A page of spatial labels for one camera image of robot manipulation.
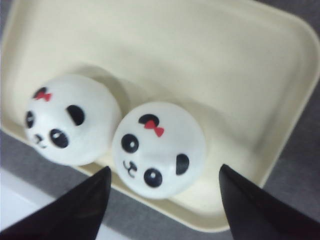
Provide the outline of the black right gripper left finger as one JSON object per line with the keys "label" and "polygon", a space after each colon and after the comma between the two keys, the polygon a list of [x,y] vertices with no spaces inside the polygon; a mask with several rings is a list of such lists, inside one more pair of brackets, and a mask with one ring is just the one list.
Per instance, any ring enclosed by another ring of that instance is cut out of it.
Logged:
{"label": "black right gripper left finger", "polygon": [[111,191],[108,166],[0,233],[2,240],[94,240]]}

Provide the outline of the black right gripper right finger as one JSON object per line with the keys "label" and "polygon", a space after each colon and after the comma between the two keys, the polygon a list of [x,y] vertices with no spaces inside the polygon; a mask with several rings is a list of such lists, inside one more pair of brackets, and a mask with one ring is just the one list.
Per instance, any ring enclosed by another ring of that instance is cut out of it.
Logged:
{"label": "black right gripper right finger", "polygon": [[320,224],[223,164],[219,186],[235,240],[318,240]]}

